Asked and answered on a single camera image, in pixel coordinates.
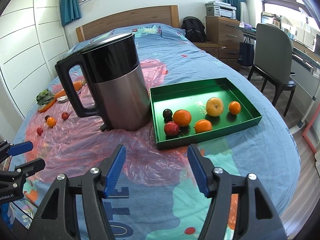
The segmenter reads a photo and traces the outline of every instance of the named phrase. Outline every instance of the electric kettle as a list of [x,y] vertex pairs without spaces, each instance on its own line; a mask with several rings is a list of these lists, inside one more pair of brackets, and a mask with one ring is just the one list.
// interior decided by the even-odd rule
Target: electric kettle
[[[94,107],[84,107],[73,87],[69,71],[76,65],[82,69]],[[97,38],[58,61],[55,68],[76,114],[101,116],[102,131],[135,131],[150,121],[150,100],[133,33]]]

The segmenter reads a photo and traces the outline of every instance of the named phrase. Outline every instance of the screw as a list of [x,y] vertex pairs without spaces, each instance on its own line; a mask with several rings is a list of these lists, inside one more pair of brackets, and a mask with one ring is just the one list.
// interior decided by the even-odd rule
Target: screw
[[257,175],[254,174],[254,173],[250,173],[250,174],[248,175],[248,178],[251,179],[251,180],[256,180],[256,179],[257,179]]
[[220,167],[217,167],[217,168],[214,168],[214,172],[217,174],[221,174],[221,173],[223,173],[223,169]]
[[99,172],[99,168],[92,168],[91,170],[90,170],[90,173],[91,174],[97,174]]
[[59,174],[58,176],[57,176],[57,180],[64,180],[65,179],[65,175],[64,174]]

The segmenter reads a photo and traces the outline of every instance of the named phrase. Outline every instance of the black kettle handle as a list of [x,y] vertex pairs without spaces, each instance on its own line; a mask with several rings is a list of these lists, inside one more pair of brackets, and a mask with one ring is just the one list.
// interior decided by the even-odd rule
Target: black kettle handle
[[68,99],[73,106],[76,114],[79,117],[89,117],[93,115],[99,115],[97,107],[84,107],[80,101],[80,98],[73,86],[69,71],[76,65],[85,66],[85,61],[82,55],[72,55],[58,61],[55,65],[55,69],[60,78],[61,84],[68,96]]

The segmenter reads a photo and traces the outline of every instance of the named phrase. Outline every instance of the plastic sheet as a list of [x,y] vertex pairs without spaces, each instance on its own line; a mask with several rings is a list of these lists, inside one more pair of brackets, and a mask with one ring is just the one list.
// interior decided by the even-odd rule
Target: plastic sheet
[[[158,60],[141,62],[147,88],[159,86],[168,73],[166,65]],[[83,80],[81,71],[70,74],[73,81]],[[50,86],[56,93],[62,89],[59,82]],[[85,107],[93,106],[94,101],[88,86],[84,85],[79,95]],[[67,111],[70,117],[64,121],[62,112]],[[50,115],[57,120],[53,128],[46,125],[44,117]],[[145,185],[169,185],[179,182],[179,170],[185,167],[187,147],[158,151],[152,123],[138,131],[111,130],[100,131],[102,120],[98,116],[79,118],[69,101],[56,102],[44,113],[35,113],[26,130],[26,140],[34,144],[34,149],[25,154],[26,161],[43,158],[46,168],[36,176],[44,182],[65,173],[69,177],[84,174],[89,167],[98,166],[109,157],[118,144],[127,150],[123,172],[136,183]],[[42,127],[41,136],[36,133]]]

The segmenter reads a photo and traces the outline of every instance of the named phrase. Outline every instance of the window frame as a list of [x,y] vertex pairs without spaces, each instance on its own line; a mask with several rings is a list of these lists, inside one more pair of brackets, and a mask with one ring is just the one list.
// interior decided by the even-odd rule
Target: window frame
[[304,9],[308,13],[308,15],[310,17],[312,17],[312,15],[310,14],[308,8],[304,4],[298,3],[297,0],[263,0],[263,3],[262,3],[263,11],[265,11],[265,7],[264,7],[265,3],[284,6],[284,7],[293,9],[295,11],[299,11],[299,7],[301,7],[302,9]]

